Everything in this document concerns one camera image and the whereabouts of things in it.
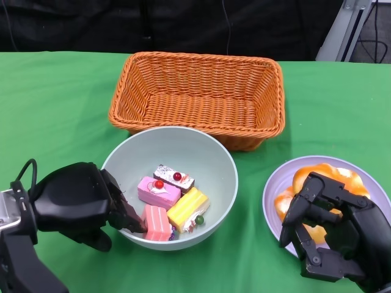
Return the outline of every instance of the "robotic hand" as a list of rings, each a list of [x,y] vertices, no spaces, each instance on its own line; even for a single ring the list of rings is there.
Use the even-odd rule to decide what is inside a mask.
[[[20,178],[33,165],[27,193]],[[0,192],[0,290],[2,293],[66,293],[68,289],[40,262],[34,246],[37,230],[58,231],[99,251],[109,251],[106,225],[147,231],[115,179],[93,163],[56,170],[35,184],[37,164],[30,160],[11,189]]]
[[[332,208],[342,213],[329,212]],[[316,248],[303,223],[323,226],[330,249]],[[391,226],[367,197],[311,173],[282,226],[280,247],[293,243],[303,277],[331,282],[345,277],[367,293],[391,292]]]

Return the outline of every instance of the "bowl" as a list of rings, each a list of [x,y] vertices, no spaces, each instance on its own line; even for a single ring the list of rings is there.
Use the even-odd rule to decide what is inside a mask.
[[[152,177],[159,164],[195,179],[195,187],[210,199],[210,207],[203,215],[205,223],[174,241],[149,241],[126,229],[120,232],[134,243],[154,250],[179,250],[198,244],[216,231],[235,202],[235,163],[212,136],[191,128],[168,126],[126,139],[109,155],[103,168],[117,180],[128,203],[141,215],[145,203],[138,199],[137,185],[144,176]]]

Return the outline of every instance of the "black background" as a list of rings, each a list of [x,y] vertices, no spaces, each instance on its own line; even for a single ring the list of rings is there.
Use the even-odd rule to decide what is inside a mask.
[[[4,0],[20,51],[225,54],[221,0]],[[314,60],[342,0],[225,0],[230,55]],[[14,51],[0,7],[0,51]]]

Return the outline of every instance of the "yellow cake slice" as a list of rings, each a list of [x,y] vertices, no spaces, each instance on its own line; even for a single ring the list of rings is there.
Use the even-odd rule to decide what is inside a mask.
[[[170,223],[177,227],[180,233],[183,233],[195,225],[196,217],[202,215],[209,208],[209,205],[209,198],[193,187],[169,209],[167,216]]]

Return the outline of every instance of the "orange wicker basket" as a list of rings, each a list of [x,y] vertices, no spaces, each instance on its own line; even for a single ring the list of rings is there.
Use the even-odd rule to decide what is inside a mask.
[[[281,67],[271,59],[139,52],[123,67],[110,122],[134,134],[157,126],[208,133],[250,151],[285,126]]]

